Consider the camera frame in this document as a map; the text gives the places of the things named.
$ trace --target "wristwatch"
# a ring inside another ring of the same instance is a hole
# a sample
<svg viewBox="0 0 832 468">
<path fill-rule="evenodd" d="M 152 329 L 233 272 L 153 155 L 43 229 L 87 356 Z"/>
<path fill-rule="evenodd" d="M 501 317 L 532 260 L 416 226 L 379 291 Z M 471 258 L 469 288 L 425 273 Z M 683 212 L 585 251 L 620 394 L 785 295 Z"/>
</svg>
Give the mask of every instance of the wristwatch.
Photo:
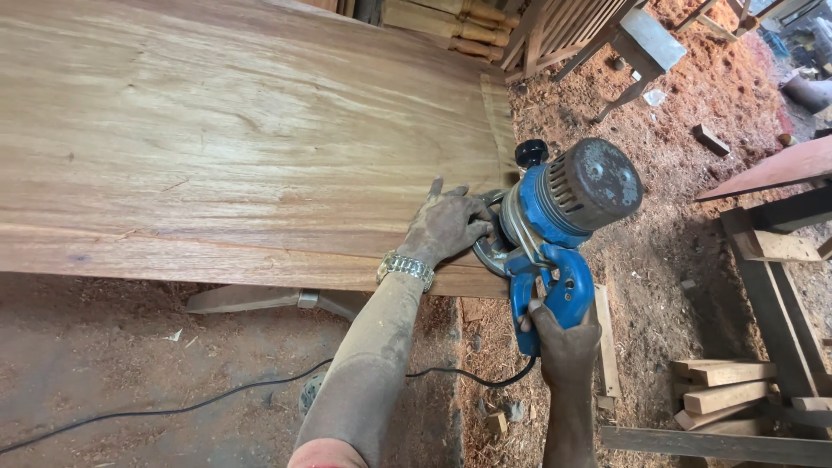
<svg viewBox="0 0 832 468">
<path fill-rule="evenodd" d="M 430 285 L 433 283 L 434 273 L 429 266 L 423 261 L 399 255 L 396 251 L 389 251 L 384 255 L 381 265 L 379 265 L 379 271 L 375 275 L 375 281 L 381 284 L 381 280 L 391 271 L 407 273 L 422 280 L 422 283 L 424 283 L 422 292 L 428 292 Z"/>
</svg>

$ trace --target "power cord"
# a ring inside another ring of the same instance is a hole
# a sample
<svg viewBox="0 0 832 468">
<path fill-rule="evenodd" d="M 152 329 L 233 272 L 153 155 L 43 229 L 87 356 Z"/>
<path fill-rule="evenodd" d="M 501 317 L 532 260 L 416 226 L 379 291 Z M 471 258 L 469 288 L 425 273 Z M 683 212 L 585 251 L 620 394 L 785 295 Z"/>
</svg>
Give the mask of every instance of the power cord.
<svg viewBox="0 0 832 468">
<path fill-rule="evenodd" d="M 427 374 L 429 372 L 433 372 L 433 371 L 448 372 L 448 373 L 453 373 L 453 374 L 459 374 L 461 376 L 466 376 L 467 378 L 472 379 L 472 380 L 476 381 L 478 384 L 481 384 L 483 386 L 487 386 L 487 387 L 491 387 L 491 388 L 503 388 L 503 387 L 509 386 L 512 383 L 514 383 L 516 381 L 519 381 L 520 379 L 525 377 L 526 374 L 528 374 L 529 371 L 534 367 L 534 363 L 535 363 L 536 360 L 537 360 L 537 358 L 532 357 L 531 359 L 528 360 L 528 364 L 526 364 L 526 367 L 524 367 L 522 371 L 518 372 L 517 375 L 515 375 L 514 377 L 511 377 L 511 378 L 509 378 L 505 381 L 500 381 L 500 382 L 485 381 L 485 380 L 475 376 L 474 374 L 472 374 L 470 372 L 463 371 L 462 369 L 443 368 L 443 367 L 431 367 L 429 369 L 425 369 L 424 371 L 417 372 L 416 374 L 406 374 L 405 376 L 409 377 L 409 378 L 414 378 L 414 377 L 424 376 L 425 374 Z M 168 416 L 168 415 L 178 415 L 178 414 L 181 414 L 181 413 L 186 413 L 188 411 L 197 410 L 197 409 L 201 408 L 202 406 L 210 405 L 211 403 L 214 403 L 215 401 L 222 400 L 223 398 L 225 398 L 227 396 L 234 395 L 238 391 L 248 390 L 248 389 L 254 388 L 256 386 L 285 384 L 285 383 L 289 383 L 289 382 L 292 382 L 292 381 L 302 379 L 302 378 L 308 376 L 309 374 L 311 374 L 312 372 L 317 371 L 318 368 L 320 368 L 321 366 L 329 364 L 330 362 L 332 362 L 331 357 L 329 359 L 325 360 L 325 361 L 319 362 L 318 364 L 313 366 L 311 369 L 309 369 L 308 371 L 306 371 L 303 374 L 300 374 L 298 376 L 294 376 L 294 377 L 291 377 L 289 379 L 283 379 L 283 380 L 279 380 L 279 381 L 255 382 L 255 383 L 243 385 L 243 386 L 235 388 L 234 390 L 229 390 L 226 393 L 215 396 L 214 398 L 211 398 L 210 400 L 206 400 L 206 401 L 203 401 L 201 403 L 197 403 L 196 405 L 193 405 L 193 406 L 188 406 L 187 408 L 180 408 L 179 410 L 132 411 L 132 412 L 127 412 L 127 413 L 113 413 L 111 415 L 96 416 L 96 417 L 88 419 L 88 420 L 79 421 L 79 422 L 76 422 L 76 423 L 71 424 L 69 426 L 62 427 L 61 429 L 56 429 L 52 432 L 47 432 L 46 434 L 35 437 L 33 439 L 29 439 L 28 441 L 18 442 L 17 444 L 12 444 L 10 446 L 7 446 L 3 449 L 0 449 L 0 456 L 5 455 L 10 451 L 15 451 L 17 449 L 22 449 L 23 447 L 30 446 L 31 444 L 43 441 L 44 439 L 48 439 L 49 437 L 57 436 L 58 434 L 61 434 L 63 432 L 71 431 L 71 430 L 76 429 L 76 428 L 81 427 L 81 426 L 86 426 L 87 424 L 91 424 L 93 422 L 104 421 L 104 420 L 117 418 L 117 417 L 123 417 L 123 416 Z"/>
</svg>

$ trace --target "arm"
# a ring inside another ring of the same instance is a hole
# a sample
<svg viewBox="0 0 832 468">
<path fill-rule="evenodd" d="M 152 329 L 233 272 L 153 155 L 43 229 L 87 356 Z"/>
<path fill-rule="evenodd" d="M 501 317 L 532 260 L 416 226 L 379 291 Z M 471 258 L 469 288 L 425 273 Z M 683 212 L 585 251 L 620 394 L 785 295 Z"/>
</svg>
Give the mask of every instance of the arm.
<svg viewBox="0 0 832 468">
<path fill-rule="evenodd" d="M 544 468 L 595 468 L 592 440 L 592 371 L 601 328 L 583 323 L 563 330 L 539 300 L 528 305 L 541 340 L 543 380 L 551 391 L 549 427 L 543 449 Z M 532 323 L 521 317 L 521 329 Z"/>
<path fill-rule="evenodd" d="M 431 268 L 470 247 L 491 229 L 485 204 L 466 197 L 467 187 L 442 191 L 433 181 L 428 199 L 410 223 L 397 252 Z M 349 444 L 367 466 L 379 465 L 381 445 L 404 382 L 423 283 L 407 273 L 389 273 L 355 318 L 326 373 L 309 414 L 300 427 L 290 466 L 312 466 L 307 453 L 323 442 Z M 334 459 L 315 458 L 317 466 L 346 468 Z"/>
</svg>

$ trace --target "dirty hand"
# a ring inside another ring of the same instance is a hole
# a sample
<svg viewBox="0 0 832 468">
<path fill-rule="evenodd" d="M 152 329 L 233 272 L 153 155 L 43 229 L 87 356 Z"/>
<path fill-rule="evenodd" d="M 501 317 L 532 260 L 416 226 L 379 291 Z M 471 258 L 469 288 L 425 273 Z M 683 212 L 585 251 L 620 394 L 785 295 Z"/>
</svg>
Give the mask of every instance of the dirty hand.
<svg viewBox="0 0 832 468">
<path fill-rule="evenodd" d="M 410 222 L 404 244 L 396 249 L 399 255 L 423 261 L 431 268 L 492 230 L 485 202 L 465 196 L 468 186 L 442 193 L 442 184 L 441 176 L 433 179 L 428 199 Z M 471 217 L 478 220 L 468 224 Z"/>
<path fill-rule="evenodd" d="M 541 342 L 541 369 L 546 384 L 560 391 L 592 385 L 601 327 L 582 323 L 568 330 L 539 299 L 528 303 L 528 314 L 518 318 L 521 331 L 530 331 L 532 322 Z"/>
</svg>

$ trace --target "wooden stool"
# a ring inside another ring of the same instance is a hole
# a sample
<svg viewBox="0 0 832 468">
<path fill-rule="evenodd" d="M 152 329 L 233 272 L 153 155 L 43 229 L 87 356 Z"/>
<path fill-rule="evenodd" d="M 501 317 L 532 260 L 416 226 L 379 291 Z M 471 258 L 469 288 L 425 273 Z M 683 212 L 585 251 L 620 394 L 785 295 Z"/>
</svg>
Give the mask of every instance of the wooden stool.
<svg viewBox="0 0 832 468">
<path fill-rule="evenodd" d="M 670 71 L 671 67 L 687 53 L 687 50 L 665 31 L 658 21 L 637 8 L 630 11 L 619 24 L 605 27 L 599 32 L 555 76 L 555 81 L 561 81 L 575 67 L 589 60 L 608 42 L 641 77 L 625 89 L 618 99 L 610 102 L 598 114 L 598 117 L 595 117 L 595 122 L 603 121 L 612 109 L 639 97 L 647 87 L 647 83 Z"/>
</svg>

